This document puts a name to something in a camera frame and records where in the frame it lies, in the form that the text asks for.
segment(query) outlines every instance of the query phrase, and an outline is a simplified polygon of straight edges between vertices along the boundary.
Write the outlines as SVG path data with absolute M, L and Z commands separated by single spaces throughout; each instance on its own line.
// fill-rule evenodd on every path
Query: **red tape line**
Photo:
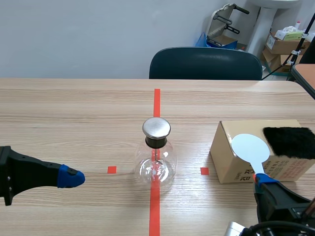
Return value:
M 153 116 L 160 117 L 160 89 L 154 90 L 154 109 Z M 159 149 L 157 150 L 157 160 L 160 158 Z M 152 150 L 152 161 L 155 161 L 155 150 Z M 150 190 L 150 220 L 149 220 L 149 236 L 160 236 L 160 187 L 159 179 L 153 176 Z

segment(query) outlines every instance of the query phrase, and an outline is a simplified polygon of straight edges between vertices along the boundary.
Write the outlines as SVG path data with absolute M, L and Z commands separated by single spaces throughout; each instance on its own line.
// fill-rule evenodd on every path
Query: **orange table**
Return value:
M 292 75 L 299 84 L 315 99 L 315 64 L 293 66 Z

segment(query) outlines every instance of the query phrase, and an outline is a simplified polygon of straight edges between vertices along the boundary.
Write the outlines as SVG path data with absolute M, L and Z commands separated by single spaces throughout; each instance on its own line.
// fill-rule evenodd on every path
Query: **black cable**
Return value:
M 244 230 L 241 233 L 241 236 L 254 236 L 256 233 L 258 233 L 262 229 L 274 229 L 274 228 L 287 228 L 287 229 L 295 229 L 295 230 L 301 230 L 309 233 L 310 235 L 315 235 L 315 229 L 306 225 L 288 222 L 288 221 L 266 221 L 259 223 L 254 226 L 250 226 L 247 230 Z

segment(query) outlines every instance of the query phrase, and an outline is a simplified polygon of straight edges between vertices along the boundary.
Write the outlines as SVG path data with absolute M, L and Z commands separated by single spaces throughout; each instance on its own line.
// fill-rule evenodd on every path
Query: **chair backrest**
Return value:
M 152 59 L 150 79 L 261 80 L 253 54 L 221 48 L 168 48 Z

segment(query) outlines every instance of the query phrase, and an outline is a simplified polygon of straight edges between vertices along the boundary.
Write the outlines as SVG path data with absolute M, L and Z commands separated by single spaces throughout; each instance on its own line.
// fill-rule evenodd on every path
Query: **black bristles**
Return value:
M 275 155 L 315 159 L 315 135 L 309 128 L 266 127 L 263 132 Z

